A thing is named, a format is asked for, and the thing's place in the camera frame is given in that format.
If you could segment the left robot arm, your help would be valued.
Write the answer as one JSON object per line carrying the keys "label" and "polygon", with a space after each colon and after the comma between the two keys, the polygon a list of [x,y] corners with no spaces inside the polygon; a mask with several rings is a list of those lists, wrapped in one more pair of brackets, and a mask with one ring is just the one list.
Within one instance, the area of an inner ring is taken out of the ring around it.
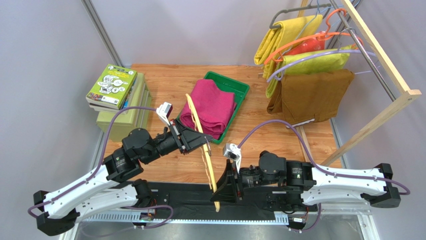
{"label": "left robot arm", "polygon": [[37,229],[48,236],[56,236],[105,211],[151,206],[153,194],[146,180],[124,184],[144,171],[142,165],[176,150],[188,154],[213,139],[209,134],[184,126],[179,120],[173,120],[155,138],[144,128],[132,130],[122,139],[120,148],[86,175],[59,190],[40,190],[33,194],[34,205],[42,212],[35,218]]}

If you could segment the aluminium corner post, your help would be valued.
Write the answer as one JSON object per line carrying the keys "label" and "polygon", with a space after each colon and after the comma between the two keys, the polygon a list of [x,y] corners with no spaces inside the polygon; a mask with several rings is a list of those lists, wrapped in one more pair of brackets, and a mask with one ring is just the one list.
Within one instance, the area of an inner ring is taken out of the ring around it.
{"label": "aluminium corner post", "polygon": [[104,26],[102,23],[102,20],[95,8],[95,5],[91,0],[81,0],[81,3],[83,4],[88,16],[90,17],[92,23],[94,24],[95,29],[97,30],[104,46],[106,47],[106,50],[108,51],[113,63],[117,66],[124,67],[124,64],[114,47],[114,44]]}

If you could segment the green plastic tray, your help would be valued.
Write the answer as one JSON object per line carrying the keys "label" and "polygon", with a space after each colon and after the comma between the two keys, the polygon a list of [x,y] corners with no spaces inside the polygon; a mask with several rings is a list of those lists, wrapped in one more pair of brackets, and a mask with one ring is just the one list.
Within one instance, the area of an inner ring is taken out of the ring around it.
{"label": "green plastic tray", "polygon": [[220,144],[223,142],[223,140],[225,139],[225,136],[234,120],[234,118],[237,116],[237,113],[239,111],[239,109],[242,106],[243,101],[245,100],[249,90],[250,90],[250,86],[246,83],[243,83],[241,81],[232,79],[230,77],[227,77],[225,75],[213,72],[213,71],[209,71],[205,74],[205,76],[202,79],[208,79],[208,80],[213,80],[215,82],[215,84],[217,85],[217,87],[225,92],[232,92],[235,94],[234,100],[236,103],[236,107],[234,109],[234,113],[228,123],[228,126],[226,127],[224,133],[220,136],[220,138],[218,140],[214,139],[212,142],[214,144]]}

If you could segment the lime green trousers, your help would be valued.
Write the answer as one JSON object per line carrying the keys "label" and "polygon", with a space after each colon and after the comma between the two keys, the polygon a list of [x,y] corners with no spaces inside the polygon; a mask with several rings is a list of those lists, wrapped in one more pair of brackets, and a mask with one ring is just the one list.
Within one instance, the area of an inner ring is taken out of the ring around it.
{"label": "lime green trousers", "polygon": [[[351,45],[347,45],[344,47],[339,48],[341,50],[354,50],[355,48]],[[268,79],[276,70],[280,69],[281,67],[285,66],[286,64],[292,63],[296,60],[299,60],[301,58],[310,56],[312,54],[318,54],[322,52],[327,52],[326,50],[320,50],[320,51],[313,51],[313,52],[307,52],[302,54],[296,54],[296,55],[285,55],[282,58],[282,62],[278,62],[275,65],[275,68],[272,69],[270,73],[268,73],[265,78]],[[322,72],[331,72],[335,70],[341,70],[346,65],[348,59],[350,57],[349,53],[339,53],[339,54],[332,54],[332,55],[326,55],[314,59],[310,59],[304,62],[301,62],[299,64],[296,64],[292,67],[289,67],[285,71],[282,71],[276,75],[277,78],[281,78],[283,74],[286,75],[310,75],[315,73],[322,73]],[[268,99],[270,99],[275,91],[275,88],[277,87],[278,80],[275,78],[272,79],[265,91],[265,95]]]}

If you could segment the yellow trousers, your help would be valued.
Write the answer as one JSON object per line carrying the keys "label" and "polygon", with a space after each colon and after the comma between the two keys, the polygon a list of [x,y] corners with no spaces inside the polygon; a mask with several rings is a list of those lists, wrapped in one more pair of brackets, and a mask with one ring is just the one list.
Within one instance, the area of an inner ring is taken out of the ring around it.
{"label": "yellow trousers", "polygon": [[262,77],[268,79],[273,73],[273,62],[265,63],[271,53],[292,41],[313,35],[322,21],[323,16],[317,14],[275,22],[276,28],[268,30],[254,55],[254,63],[262,66]]}

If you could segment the cream yellow hanger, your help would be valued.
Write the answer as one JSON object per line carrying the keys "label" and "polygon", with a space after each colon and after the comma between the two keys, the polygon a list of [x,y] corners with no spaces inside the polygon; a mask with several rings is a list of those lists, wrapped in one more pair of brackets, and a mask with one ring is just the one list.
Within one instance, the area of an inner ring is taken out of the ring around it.
{"label": "cream yellow hanger", "polygon": [[[187,104],[188,107],[190,109],[191,112],[191,118],[192,121],[194,123],[195,126],[195,130],[197,130],[200,133],[204,133],[197,110],[195,108],[195,105],[193,103],[193,100],[191,98],[191,96],[189,94],[186,94],[186,100],[187,100]],[[216,179],[215,179],[215,174],[214,174],[214,170],[213,170],[213,165],[212,165],[212,161],[211,161],[211,148],[210,148],[210,143],[207,140],[207,143],[205,143],[202,146],[202,159],[205,165],[205,171],[206,171],[206,175],[207,178],[209,180],[209,187],[212,190],[213,193],[216,193],[218,190],[217,184],[216,184]]]}

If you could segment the brown trousers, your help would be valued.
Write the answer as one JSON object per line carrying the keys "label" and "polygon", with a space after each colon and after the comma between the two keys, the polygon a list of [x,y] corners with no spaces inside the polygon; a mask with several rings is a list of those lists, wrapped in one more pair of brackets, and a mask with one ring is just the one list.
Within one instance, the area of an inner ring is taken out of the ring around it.
{"label": "brown trousers", "polygon": [[324,122],[336,117],[340,102],[355,74],[347,69],[302,75],[285,75],[277,82],[266,107],[292,124]]}

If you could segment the red orange trousers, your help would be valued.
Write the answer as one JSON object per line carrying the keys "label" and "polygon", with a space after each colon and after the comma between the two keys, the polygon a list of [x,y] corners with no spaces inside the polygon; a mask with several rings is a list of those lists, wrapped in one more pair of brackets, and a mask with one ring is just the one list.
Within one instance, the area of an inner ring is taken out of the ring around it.
{"label": "red orange trousers", "polygon": [[325,41],[318,40],[317,37],[309,38],[294,43],[288,50],[284,51],[285,56],[298,55],[309,52],[322,51],[325,49]]}

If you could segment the metal hanging rail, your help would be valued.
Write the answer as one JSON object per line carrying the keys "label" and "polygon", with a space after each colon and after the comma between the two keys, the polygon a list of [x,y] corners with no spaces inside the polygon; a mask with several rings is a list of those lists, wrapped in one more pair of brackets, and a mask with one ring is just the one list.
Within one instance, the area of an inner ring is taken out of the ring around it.
{"label": "metal hanging rail", "polygon": [[365,21],[362,19],[360,14],[358,13],[355,5],[350,0],[341,0],[339,3],[337,3],[336,0],[331,0],[330,4],[331,6],[337,10],[338,8],[343,8],[347,11],[346,16],[343,16],[343,12],[338,12],[337,15],[340,19],[340,24],[337,27],[338,32],[345,32],[349,33],[350,37],[355,43],[355,46],[361,50],[361,55],[364,57],[365,61],[369,65],[370,69],[372,70],[373,74],[379,81],[380,85],[388,95],[388,97],[391,99],[392,102],[394,102],[397,97],[385,81],[383,75],[380,73],[378,67],[375,63],[373,63],[373,60],[371,59],[371,55],[368,53],[366,48],[361,44],[361,40],[359,40],[358,35],[355,31],[355,29],[351,26],[350,20],[352,20],[357,29],[360,30],[361,35],[363,36],[363,39],[368,43],[370,46],[372,52],[375,54],[377,60],[381,63],[382,68],[386,71],[387,75],[391,78],[391,80],[394,81],[394,85],[398,88],[400,86],[399,84],[399,77],[401,76],[398,70],[396,69],[395,65],[392,63],[390,57],[387,55],[383,47],[380,45],[372,31],[369,29]]}

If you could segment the pink trousers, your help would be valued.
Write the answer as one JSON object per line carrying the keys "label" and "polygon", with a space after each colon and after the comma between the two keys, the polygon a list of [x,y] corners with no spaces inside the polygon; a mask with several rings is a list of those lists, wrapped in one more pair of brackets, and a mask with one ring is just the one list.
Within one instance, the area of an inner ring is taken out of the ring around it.
{"label": "pink trousers", "polygon": [[220,90],[211,79],[199,79],[189,95],[203,132],[218,140],[234,114],[235,94]]}

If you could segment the lilac hanger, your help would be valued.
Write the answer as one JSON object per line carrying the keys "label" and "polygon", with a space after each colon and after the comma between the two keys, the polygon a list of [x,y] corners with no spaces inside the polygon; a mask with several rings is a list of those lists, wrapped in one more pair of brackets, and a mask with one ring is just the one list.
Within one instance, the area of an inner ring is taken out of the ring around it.
{"label": "lilac hanger", "polygon": [[311,59],[315,59],[315,58],[319,58],[319,57],[323,57],[323,56],[328,56],[328,55],[334,55],[334,54],[362,54],[362,51],[359,49],[337,49],[337,50],[329,50],[329,51],[325,51],[325,52],[320,52],[320,53],[316,53],[316,54],[311,54],[309,56],[303,57],[301,59],[298,59],[294,62],[288,63],[284,66],[282,66],[281,68],[279,68],[278,70],[276,70],[275,72],[272,73],[272,75],[266,80],[267,83],[269,83],[272,79],[276,79],[277,81],[280,81],[281,78],[277,78],[276,75],[285,71],[286,69],[295,66],[299,63],[311,60]]}

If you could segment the wooden clothes rack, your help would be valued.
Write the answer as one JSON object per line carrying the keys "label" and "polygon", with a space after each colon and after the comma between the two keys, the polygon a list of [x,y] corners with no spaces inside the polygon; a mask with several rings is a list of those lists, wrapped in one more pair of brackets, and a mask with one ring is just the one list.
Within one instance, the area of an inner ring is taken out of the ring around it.
{"label": "wooden clothes rack", "polygon": [[[422,92],[419,89],[411,89],[409,87],[409,85],[406,83],[402,75],[392,63],[391,59],[386,54],[374,34],[371,32],[371,30],[363,20],[363,18],[360,16],[354,5],[349,0],[342,0],[341,4],[343,4],[343,7],[339,7],[336,1],[331,0],[329,3],[324,4],[323,6],[325,8],[333,7],[335,9],[334,12],[338,14],[339,18],[341,19],[341,23],[348,30],[348,35],[352,38],[355,45],[358,47],[358,51],[355,50],[352,53],[359,53],[363,55],[372,72],[379,80],[380,84],[388,94],[389,98],[392,100],[392,103],[383,111],[381,111],[376,117],[374,117],[369,123],[367,123],[363,128],[361,128],[359,132],[357,132],[353,137],[351,137],[345,144],[343,144],[334,153],[332,153],[326,160],[324,160],[321,163],[324,166],[329,166],[337,159],[343,157],[344,154],[346,154],[349,150],[355,147],[359,142],[361,142],[368,135],[373,133],[384,123],[389,121],[397,113],[401,112],[405,107],[410,105],[413,101],[415,101],[419,96],[422,95]],[[381,63],[382,68],[385,70],[397,90],[400,92],[400,96],[398,98],[396,98],[392,91],[389,89],[389,86],[385,82],[383,76],[379,72],[374,62],[371,60],[372,54],[365,50],[355,31],[350,26],[348,18],[345,17],[345,14],[349,15],[350,19],[354,21],[355,25],[360,30],[360,33],[371,47],[373,54]]]}

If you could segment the orange hanger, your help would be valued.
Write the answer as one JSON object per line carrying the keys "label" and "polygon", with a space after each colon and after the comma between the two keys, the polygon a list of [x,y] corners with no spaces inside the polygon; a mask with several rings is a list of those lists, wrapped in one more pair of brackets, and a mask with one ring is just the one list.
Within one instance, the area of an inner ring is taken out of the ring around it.
{"label": "orange hanger", "polygon": [[327,25],[327,29],[325,32],[320,32],[320,33],[316,33],[316,34],[312,34],[312,35],[308,35],[296,40],[293,40],[279,48],[277,48],[274,52],[272,52],[264,61],[264,65],[268,64],[270,61],[274,61],[274,62],[282,62],[282,60],[278,60],[277,58],[275,58],[275,55],[280,55],[281,57],[283,56],[282,51],[292,47],[295,44],[301,43],[303,41],[309,40],[309,39],[317,39],[318,41],[327,41],[330,40],[333,36],[351,36],[349,33],[346,33],[345,31],[342,32],[330,32],[331,30],[331,24],[330,24],[330,17],[336,13],[339,12],[343,12],[343,16],[345,17],[347,15],[347,11],[344,8],[338,8],[334,11],[331,12],[331,14],[326,18],[325,23]]}

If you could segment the grey hanger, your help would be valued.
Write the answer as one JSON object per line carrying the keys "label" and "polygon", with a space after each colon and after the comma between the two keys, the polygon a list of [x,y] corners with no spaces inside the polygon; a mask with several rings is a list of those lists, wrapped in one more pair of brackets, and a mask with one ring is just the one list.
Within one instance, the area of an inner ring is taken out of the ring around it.
{"label": "grey hanger", "polygon": [[275,25],[276,18],[281,14],[287,14],[287,13],[291,13],[291,12],[298,12],[298,11],[310,10],[310,9],[330,8],[331,6],[332,5],[330,3],[316,4],[316,5],[312,5],[312,4],[309,3],[306,6],[300,6],[300,7],[296,7],[296,8],[289,8],[289,9],[280,10],[273,16],[273,18],[272,18],[272,20],[269,24],[269,29],[274,30],[274,29],[280,29],[281,28],[280,26]]}

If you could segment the black base mat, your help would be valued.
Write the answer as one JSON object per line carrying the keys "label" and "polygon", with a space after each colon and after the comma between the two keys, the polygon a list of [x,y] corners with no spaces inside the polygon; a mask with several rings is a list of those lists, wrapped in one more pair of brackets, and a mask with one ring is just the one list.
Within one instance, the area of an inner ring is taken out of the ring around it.
{"label": "black base mat", "polygon": [[165,205],[173,208],[137,210],[133,221],[164,220],[171,216],[172,220],[185,221],[271,221],[276,214],[318,212],[318,205],[291,205],[286,202],[288,194],[274,193],[275,187],[261,186],[244,190],[243,200],[236,203],[220,203],[216,211],[210,198],[212,193],[207,184],[150,182],[152,191],[150,204]]}

